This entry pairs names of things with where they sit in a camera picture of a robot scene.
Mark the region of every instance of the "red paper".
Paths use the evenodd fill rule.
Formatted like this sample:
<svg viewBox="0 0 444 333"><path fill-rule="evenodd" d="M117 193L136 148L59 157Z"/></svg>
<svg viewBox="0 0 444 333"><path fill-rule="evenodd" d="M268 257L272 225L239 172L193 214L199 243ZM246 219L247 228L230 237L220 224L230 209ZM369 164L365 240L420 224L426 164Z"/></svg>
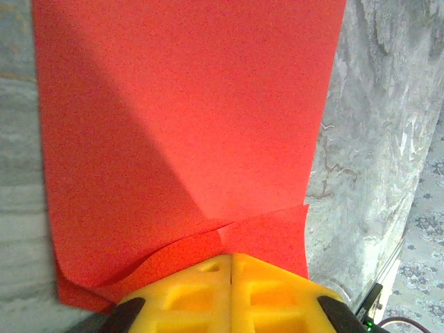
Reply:
<svg viewBox="0 0 444 333"><path fill-rule="evenodd" d="M279 256L256 245L269 220L220 228L303 205L344 3L34 1L62 300L92 308L77 286L115 301L98 288L177 244L141 283L211 251L301 258L303 233ZM275 228L269 246L292 235Z"/></svg>

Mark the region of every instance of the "floral pattern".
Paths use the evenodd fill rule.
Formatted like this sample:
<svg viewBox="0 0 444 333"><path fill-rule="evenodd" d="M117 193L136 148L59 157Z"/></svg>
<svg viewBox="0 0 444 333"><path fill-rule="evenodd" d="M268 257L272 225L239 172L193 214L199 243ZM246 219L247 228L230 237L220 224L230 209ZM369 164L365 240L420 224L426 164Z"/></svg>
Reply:
<svg viewBox="0 0 444 333"><path fill-rule="evenodd" d="M385 317L404 316L444 332L444 110L407 221L401 265ZM405 324L388 331L418 332Z"/></svg>

